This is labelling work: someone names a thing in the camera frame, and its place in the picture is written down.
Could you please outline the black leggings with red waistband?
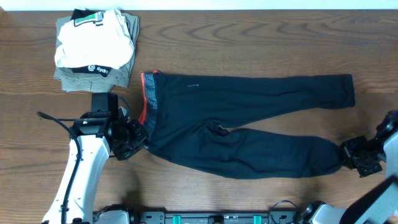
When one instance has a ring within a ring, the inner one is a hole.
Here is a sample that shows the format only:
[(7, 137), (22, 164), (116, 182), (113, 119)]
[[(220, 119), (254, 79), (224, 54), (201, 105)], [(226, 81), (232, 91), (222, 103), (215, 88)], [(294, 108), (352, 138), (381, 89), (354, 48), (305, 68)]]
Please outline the black leggings with red waistband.
[(169, 162), (233, 179), (316, 177), (342, 166), (339, 147), (327, 139), (248, 124), (301, 110), (350, 108), (350, 74), (248, 78), (154, 71), (141, 80), (147, 150)]

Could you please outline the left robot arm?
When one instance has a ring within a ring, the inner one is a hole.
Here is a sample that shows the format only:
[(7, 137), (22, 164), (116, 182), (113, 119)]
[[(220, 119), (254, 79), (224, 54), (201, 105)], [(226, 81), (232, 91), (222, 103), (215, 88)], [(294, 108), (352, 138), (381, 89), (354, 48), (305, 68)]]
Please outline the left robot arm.
[(112, 205), (94, 211), (95, 196), (106, 161), (127, 160), (147, 143), (147, 132), (124, 108), (88, 112), (66, 129), (70, 137), (67, 166), (43, 223), (131, 223), (130, 211)]

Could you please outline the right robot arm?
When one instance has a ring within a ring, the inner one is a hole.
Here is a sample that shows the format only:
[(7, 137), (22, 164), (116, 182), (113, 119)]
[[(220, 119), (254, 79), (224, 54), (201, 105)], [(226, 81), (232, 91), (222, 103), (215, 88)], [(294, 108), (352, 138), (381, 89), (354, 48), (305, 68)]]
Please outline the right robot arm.
[(336, 208), (315, 201), (308, 205), (294, 223), (307, 224), (373, 224), (386, 223), (397, 215), (397, 110), (389, 111), (376, 128), (372, 139), (365, 136), (341, 145), (345, 166), (368, 177), (385, 170), (385, 179), (357, 199), (348, 208)]

